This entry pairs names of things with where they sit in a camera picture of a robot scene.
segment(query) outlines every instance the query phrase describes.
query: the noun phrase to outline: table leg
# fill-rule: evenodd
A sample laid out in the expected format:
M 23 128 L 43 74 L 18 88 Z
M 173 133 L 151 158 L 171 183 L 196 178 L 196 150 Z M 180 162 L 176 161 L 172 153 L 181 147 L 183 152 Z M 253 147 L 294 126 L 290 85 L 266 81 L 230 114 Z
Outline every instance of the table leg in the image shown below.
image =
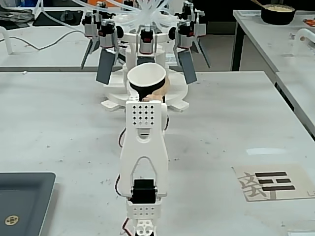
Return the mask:
M 245 35 L 245 33 L 244 33 L 242 27 L 236 22 L 231 71 L 239 71 L 240 70 L 244 35 Z

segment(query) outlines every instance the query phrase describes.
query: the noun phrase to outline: table surface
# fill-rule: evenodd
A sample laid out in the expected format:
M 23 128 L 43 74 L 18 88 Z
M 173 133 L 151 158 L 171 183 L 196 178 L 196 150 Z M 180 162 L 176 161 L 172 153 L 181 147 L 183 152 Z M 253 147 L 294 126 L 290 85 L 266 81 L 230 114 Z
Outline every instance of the table surface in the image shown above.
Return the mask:
M 83 10 L 86 8 L 46 8 L 49 10 Z M 75 27 L 77 30 L 84 31 L 82 25 Z M 36 47 L 44 47 L 55 42 L 64 34 L 73 30 L 60 26 L 60 27 L 33 27 L 30 25 L 28 28 L 9 30 L 10 36 L 22 38 Z M 14 67 L 39 67 L 45 72 L 45 68 L 52 67 L 58 69 L 81 70 L 81 62 L 88 46 L 89 39 L 83 34 L 76 32 L 68 35 L 57 45 L 47 48 L 42 51 L 37 51 L 32 47 L 26 46 L 22 41 L 11 39 L 13 54 L 8 55 L 5 43 L 0 43 L 0 67 L 3 70 L 14 70 Z M 96 71 L 98 66 L 100 49 L 89 55 L 86 61 L 86 69 Z
M 313 72 L 279 72 L 277 82 L 295 107 L 295 113 L 315 136 L 315 81 Z
M 283 222 L 314 220 L 314 199 L 247 203 L 231 168 L 298 163 L 315 181 L 314 142 L 267 76 L 197 76 L 190 108 L 170 112 L 170 188 L 158 235 L 279 236 Z M 120 233 L 126 204 L 114 181 L 125 116 L 105 111 L 103 99 L 94 73 L 0 74 L 0 171 L 57 174 L 49 236 Z M 285 153 L 249 156 L 251 148 Z
M 274 73 L 313 70 L 315 57 L 309 47 L 301 48 L 302 57 L 290 55 L 293 46 L 290 34 L 296 34 L 302 28 L 315 31 L 314 27 L 303 22 L 304 19 L 313 19 L 315 11 L 297 11 L 294 20 L 287 26 L 270 25 L 263 22 L 259 15 L 252 16 L 253 13 L 259 12 L 234 10 L 233 15 Z

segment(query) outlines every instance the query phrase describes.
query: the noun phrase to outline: black stripe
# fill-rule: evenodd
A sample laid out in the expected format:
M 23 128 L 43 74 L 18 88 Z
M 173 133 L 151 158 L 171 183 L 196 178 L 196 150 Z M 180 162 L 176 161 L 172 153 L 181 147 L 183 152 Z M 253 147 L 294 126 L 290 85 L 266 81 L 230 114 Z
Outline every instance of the black stripe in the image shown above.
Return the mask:
M 286 176 L 286 172 L 265 172 L 255 173 L 256 177 L 273 177 L 273 176 Z
M 130 83 L 130 87 L 132 87 L 134 90 L 138 92 L 139 101 L 141 102 L 143 98 L 145 98 L 146 96 L 152 94 L 154 91 L 163 87 L 165 82 L 166 82 L 166 79 L 164 78 L 161 82 L 158 82 L 157 84 L 149 86 L 149 87 L 139 87 L 139 86 L 133 85 L 132 83 Z
M 283 191 L 283 190 L 295 190 L 293 185 L 290 186 L 274 186 L 274 187 L 262 187 L 263 191 Z
M 289 178 L 279 178 L 276 179 L 277 183 L 291 183 L 291 180 Z
M 274 183 L 272 179 L 259 179 L 258 182 L 260 184 Z

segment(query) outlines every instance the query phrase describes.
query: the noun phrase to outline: black pot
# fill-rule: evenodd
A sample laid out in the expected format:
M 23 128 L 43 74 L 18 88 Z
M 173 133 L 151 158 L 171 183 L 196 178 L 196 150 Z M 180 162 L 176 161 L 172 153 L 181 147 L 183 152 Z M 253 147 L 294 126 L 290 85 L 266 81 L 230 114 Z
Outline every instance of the black pot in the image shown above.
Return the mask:
M 272 7 L 272 6 L 285 7 L 287 9 L 290 9 L 291 11 L 280 12 L 280 11 L 269 10 L 268 7 Z M 295 12 L 296 10 L 290 6 L 268 4 L 268 5 L 265 5 L 265 7 L 261 9 L 261 18 L 266 23 L 277 25 L 277 26 L 284 26 L 284 25 L 290 24 L 293 21 Z

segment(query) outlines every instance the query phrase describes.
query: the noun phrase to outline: chinese character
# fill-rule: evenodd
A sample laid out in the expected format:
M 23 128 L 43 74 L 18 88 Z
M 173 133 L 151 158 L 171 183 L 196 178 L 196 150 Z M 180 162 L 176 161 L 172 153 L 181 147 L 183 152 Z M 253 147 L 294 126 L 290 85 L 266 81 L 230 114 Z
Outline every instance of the chinese character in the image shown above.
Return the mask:
M 261 189 L 262 184 L 255 181 L 255 178 L 254 178 L 255 175 L 251 175 L 246 172 L 244 172 L 244 174 L 245 176 L 238 178 L 238 180 L 242 185 L 243 192 L 246 193 L 245 195 L 251 198 L 256 197 L 258 195 L 262 195 L 263 197 L 266 198 L 267 194 L 262 191 Z

